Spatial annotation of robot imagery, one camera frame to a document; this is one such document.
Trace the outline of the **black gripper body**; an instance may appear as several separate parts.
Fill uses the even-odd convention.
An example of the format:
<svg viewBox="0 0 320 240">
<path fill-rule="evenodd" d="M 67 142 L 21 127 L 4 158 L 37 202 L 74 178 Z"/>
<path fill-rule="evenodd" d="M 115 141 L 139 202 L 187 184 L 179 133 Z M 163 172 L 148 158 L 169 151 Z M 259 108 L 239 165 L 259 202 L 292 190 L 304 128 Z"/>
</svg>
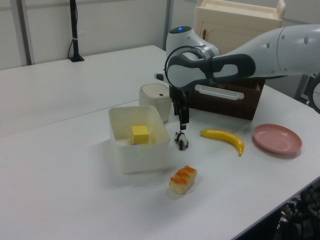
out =
<svg viewBox="0 0 320 240">
<path fill-rule="evenodd" d="M 190 91 L 182 91 L 176 87 L 169 86 L 169 96 L 172 100 L 172 104 L 176 107 L 178 104 L 180 106 L 188 106 L 188 100 L 190 98 Z"/>
</svg>

